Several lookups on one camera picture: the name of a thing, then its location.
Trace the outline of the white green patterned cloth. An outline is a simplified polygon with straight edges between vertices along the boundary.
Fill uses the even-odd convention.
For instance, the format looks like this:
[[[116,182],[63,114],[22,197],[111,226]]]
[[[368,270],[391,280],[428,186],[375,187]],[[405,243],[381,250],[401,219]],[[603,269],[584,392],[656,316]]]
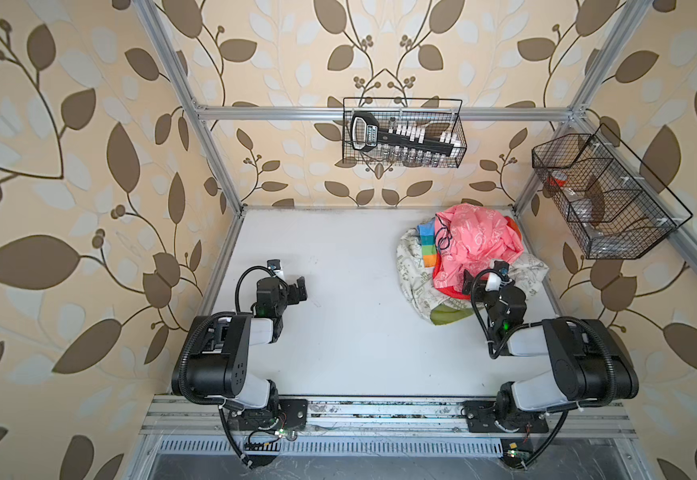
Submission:
[[[406,230],[400,237],[396,267],[403,296],[423,320],[442,326],[473,316],[468,298],[455,299],[434,288],[433,269],[423,265],[422,246],[415,228]],[[524,252],[510,266],[508,275],[528,298],[532,298],[543,289],[542,280],[548,271],[544,262]]]

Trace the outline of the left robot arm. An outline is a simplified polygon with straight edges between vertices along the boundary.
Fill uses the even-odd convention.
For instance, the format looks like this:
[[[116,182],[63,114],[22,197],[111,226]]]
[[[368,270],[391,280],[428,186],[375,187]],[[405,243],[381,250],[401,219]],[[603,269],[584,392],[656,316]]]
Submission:
[[[172,372],[172,393],[216,408],[230,450],[250,470],[272,463],[308,422],[306,398],[283,398],[250,367],[250,349],[278,342],[284,312],[306,300],[306,278],[287,282],[278,259],[244,270],[234,309],[194,318]]]

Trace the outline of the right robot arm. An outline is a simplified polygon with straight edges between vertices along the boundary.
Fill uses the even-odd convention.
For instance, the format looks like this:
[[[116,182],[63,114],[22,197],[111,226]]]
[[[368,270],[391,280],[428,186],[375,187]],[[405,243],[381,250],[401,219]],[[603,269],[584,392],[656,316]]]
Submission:
[[[509,277],[507,263],[495,262],[476,274],[464,272],[462,292],[484,334],[490,359],[545,358],[550,365],[532,378],[502,384],[491,405],[464,406],[472,432],[545,434],[536,447],[508,444],[501,458],[507,468],[534,466],[573,410],[602,408],[638,394],[631,361],[601,321],[559,316],[525,322],[526,295]]]

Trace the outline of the pink printed cloth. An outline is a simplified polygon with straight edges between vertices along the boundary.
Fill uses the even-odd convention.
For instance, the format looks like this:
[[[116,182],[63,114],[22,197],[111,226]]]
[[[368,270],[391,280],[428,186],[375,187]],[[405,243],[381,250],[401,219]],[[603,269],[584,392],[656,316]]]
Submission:
[[[476,274],[494,261],[512,264],[524,252],[522,240],[500,212],[468,203],[436,214],[436,245],[441,271],[433,285],[462,292],[464,270]]]

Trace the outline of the red cloth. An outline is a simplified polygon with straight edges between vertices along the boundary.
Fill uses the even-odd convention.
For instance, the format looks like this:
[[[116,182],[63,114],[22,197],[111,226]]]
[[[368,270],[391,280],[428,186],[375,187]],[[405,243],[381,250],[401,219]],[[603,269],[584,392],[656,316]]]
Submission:
[[[513,231],[517,236],[519,240],[522,240],[522,234],[519,231],[517,223],[511,219],[510,217],[505,216],[505,219],[507,221],[508,228]],[[432,277],[436,278],[438,276],[439,272],[441,271],[441,255],[439,251],[436,251],[436,258],[435,258],[435,264],[433,266],[433,271],[432,271]],[[451,286],[446,286],[446,287],[438,287],[436,284],[433,286],[437,291],[442,293],[443,295],[457,299],[457,300],[468,300],[469,296],[467,294],[462,293],[461,291],[456,290],[454,287]]]

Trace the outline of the multicolour striped cloth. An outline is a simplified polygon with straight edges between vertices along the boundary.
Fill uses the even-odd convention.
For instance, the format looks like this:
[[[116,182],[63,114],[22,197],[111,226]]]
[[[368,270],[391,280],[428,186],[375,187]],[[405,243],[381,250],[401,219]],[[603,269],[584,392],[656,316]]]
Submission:
[[[437,264],[438,250],[436,245],[436,220],[432,219],[416,227],[418,234],[423,265],[425,268],[434,268]]]

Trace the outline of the clear bottle red cap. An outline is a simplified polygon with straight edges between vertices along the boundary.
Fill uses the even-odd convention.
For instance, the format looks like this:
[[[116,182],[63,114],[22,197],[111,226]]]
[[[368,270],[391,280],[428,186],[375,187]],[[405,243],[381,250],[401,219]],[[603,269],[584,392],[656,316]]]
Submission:
[[[604,205],[601,192],[594,186],[588,190],[575,190],[566,173],[553,170],[548,178],[548,189],[559,194],[561,213],[568,223],[585,228],[596,228],[600,224]]]

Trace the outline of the black socket holder tool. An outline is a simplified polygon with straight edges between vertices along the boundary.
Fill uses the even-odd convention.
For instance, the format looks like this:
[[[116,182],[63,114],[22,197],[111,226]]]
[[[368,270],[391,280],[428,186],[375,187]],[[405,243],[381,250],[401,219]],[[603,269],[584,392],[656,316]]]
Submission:
[[[376,160],[401,154],[458,160],[467,150],[459,115],[433,110],[348,110],[342,145]]]

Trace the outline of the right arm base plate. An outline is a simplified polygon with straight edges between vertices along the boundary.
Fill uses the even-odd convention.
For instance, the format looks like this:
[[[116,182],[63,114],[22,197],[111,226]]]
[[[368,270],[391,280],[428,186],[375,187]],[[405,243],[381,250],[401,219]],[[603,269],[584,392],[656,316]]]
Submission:
[[[539,413],[498,407],[494,401],[463,402],[461,414],[469,433],[523,435],[549,432],[546,420]]]

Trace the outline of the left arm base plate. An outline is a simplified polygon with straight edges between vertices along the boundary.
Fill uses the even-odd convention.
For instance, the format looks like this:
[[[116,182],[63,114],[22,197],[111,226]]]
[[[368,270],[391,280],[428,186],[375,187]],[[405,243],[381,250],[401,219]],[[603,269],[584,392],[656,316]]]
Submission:
[[[266,408],[232,412],[228,423],[240,431],[300,431],[308,422],[308,406],[304,398],[272,400]]]

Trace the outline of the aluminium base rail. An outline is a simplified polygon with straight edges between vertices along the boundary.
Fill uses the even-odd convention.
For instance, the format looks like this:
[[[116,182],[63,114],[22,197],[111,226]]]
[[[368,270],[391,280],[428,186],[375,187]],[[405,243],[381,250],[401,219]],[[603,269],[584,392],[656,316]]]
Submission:
[[[224,435],[216,406],[158,395],[140,434],[158,453],[249,456],[402,457],[498,459],[530,450],[555,427],[557,415],[538,424],[500,428],[487,420],[488,398],[286,396],[282,414],[250,424],[234,413]]]

